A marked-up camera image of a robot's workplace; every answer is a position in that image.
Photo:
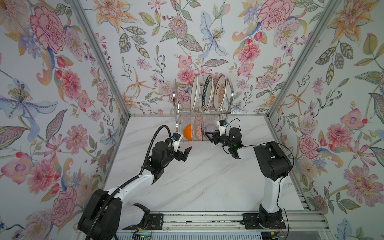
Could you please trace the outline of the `lilac bowl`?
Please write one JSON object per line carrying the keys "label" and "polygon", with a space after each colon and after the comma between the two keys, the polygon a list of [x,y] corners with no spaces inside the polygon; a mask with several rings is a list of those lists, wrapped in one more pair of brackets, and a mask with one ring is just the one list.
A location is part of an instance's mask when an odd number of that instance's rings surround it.
{"label": "lilac bowl", "polygon": [[207,132],[215,132],[215,131],[218,131],[218,130],[219,129],[218,129],[217,125],[215,125],[215,124],[208,124],[208,125],[206,125],[203,128],[203,130],[202,130],[203,139],[208,141],[209,138],[206,136],[206,133]]}

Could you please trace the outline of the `red floral patterned bowl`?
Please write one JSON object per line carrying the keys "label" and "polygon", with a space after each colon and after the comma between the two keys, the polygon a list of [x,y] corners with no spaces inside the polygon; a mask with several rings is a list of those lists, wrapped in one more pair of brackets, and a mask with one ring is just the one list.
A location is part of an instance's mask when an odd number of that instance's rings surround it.
{"label": "red floral patterned bowl", "polygon": [[195,137],[196,137],[196,140],[198,140],[198,141],[203,140],[203,127],[202,127],[202,125],[196,125],[195,126]]}

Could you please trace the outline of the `orange bowl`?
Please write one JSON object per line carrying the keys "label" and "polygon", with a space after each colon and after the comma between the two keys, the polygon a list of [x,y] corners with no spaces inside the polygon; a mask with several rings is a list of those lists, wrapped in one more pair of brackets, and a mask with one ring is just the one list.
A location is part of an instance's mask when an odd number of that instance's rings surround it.
{"label": "orange bowl", "polygon": [[191,124],[187,125],[187,126],[184,128],[183,134],[184,134],[184,137],[185,137],[188,141],[193,141],[193,129],[192,129],[192,125],[191,125]]}

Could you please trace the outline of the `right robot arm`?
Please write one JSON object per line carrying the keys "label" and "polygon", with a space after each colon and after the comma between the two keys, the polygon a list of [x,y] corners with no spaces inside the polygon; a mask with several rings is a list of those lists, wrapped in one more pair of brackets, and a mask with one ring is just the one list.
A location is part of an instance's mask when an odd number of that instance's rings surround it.
{"label": "right robot arm", "polygon": [[282,216],[280,198],[285,178],[293,166],[280,145],[267,142],[259,145],[244,145],[241,129],[231,128],[225,131],[206,132],[205,136],[215,145],[228,148],[228,153],[237,160],[255,160],[265,177],[264,196],[259,207],[259,225],[267,229]]}

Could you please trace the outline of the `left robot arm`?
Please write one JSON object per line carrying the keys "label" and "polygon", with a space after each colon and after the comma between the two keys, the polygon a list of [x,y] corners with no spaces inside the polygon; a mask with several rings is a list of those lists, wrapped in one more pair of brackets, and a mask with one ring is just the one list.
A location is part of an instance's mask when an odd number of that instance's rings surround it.
{"label": "left robot arm", "polygon": [[180,151],[179,145],[180,141],[171,139],[151,144],[136,176],[108,191],[92,194],[78,223],[78,230],[86,234],[87,240],[111,240],[119,230],[140,230],[148,225],[150,210],[132,199],[153,185],[171,161],[187,160],[192,147]]}

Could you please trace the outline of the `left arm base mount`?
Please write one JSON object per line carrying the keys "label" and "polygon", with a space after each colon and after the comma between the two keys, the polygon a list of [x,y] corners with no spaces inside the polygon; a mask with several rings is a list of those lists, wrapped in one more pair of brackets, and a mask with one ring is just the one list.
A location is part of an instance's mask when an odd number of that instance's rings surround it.
{"label": "left arm base mount", "polygon": [[139,203],[122,210],[119,230],[162,230],[164,214],[152,213]]}

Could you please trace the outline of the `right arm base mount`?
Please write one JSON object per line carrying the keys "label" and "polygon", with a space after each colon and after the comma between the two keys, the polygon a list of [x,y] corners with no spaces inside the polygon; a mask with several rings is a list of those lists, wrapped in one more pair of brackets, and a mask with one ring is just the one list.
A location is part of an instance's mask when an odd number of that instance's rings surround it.
{"label": "right arm base mount", "polygon": [[285,230],[287,228],[282,213],[267,214],[259,216],[259,213],[244,213],[241,224],[246,230]]}

